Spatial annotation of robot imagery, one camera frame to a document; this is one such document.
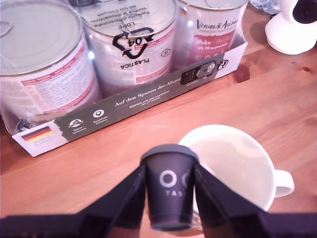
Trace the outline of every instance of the mug handle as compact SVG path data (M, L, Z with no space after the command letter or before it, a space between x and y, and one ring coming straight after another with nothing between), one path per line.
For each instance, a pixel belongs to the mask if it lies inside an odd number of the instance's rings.
M275 197L284 197L294 191L294 181L292 175L284 170L275 170L274 179L276 184Z

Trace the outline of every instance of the can label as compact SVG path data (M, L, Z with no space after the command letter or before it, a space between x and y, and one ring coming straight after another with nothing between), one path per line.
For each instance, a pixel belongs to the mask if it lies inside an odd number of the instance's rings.
M150 14L141 9L139 16ZM155 80L170 71L174 39L174 24L165 30L154 33L151 27L140 28L137 21L125 22L122 33L115 37L98 34L86 29L91 47L95 53L95 65L103 91L112 95Z
M85 40L47 69L2 77L1 92L8 108L22 118L70 112L101 99Z
M207 11L179 3L176 25L176 69L226 52L238 25L241 8Z

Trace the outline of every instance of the white cup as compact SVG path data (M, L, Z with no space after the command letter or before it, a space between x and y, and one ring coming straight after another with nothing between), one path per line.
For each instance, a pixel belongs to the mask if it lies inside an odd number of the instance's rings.
M200 164L230 189L265 211L275 197L294 191L291 174L275 170L265 149L250 135L236 128L201 126L186 134L179 144L193 150ZM201 230L195 197L193 210L196 213L193 227Z

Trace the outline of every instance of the wooden surface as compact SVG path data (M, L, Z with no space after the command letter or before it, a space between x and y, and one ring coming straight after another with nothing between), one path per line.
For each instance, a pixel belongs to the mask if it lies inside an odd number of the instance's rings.
M1 126L1 216L76 213L107 193L148 149L177 143L205 124L245 131L276 169L292 173L295 192L275 199L270 212L317 212L317 48L299 56L271 49L269 15L248 7L249 42L239 69L185 95L32 158ZM145 213L141 238L200 232L152 231Z

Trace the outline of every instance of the recycling symbol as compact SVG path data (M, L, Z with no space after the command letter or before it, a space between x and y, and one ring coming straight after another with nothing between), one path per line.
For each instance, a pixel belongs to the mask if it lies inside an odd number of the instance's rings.
M149 31L150 33L154 32L154 29L150 28L150 27L143 27L134 31L131 31L131 34L135 34L141 31ZM125 37L126 39L128 39L128 35L129 32L123 31L123 33L116 35L112 41L113 46L117 47L119 50L123 51L122 56L128 56L130 59L134 60L137 59L138 57L140 57L142 55L142 53L144 52L144 50L146 49L146 47L148 46L148 43L151 42L153 39L153 35L151 34L147 37L144 37L144 39L146 40L146 43L143 44L142 48L140 49L140 51L137 53L137 55L133 55L131 54L131 50L127 50L123 45L119 44L119 40L123 37ZM142 37L138 37L136 38L134 41L132 41L131 39L129 39L128 41L128 45L129 47L132 47L134 44L136 45L140 45L142 43L143 39Z

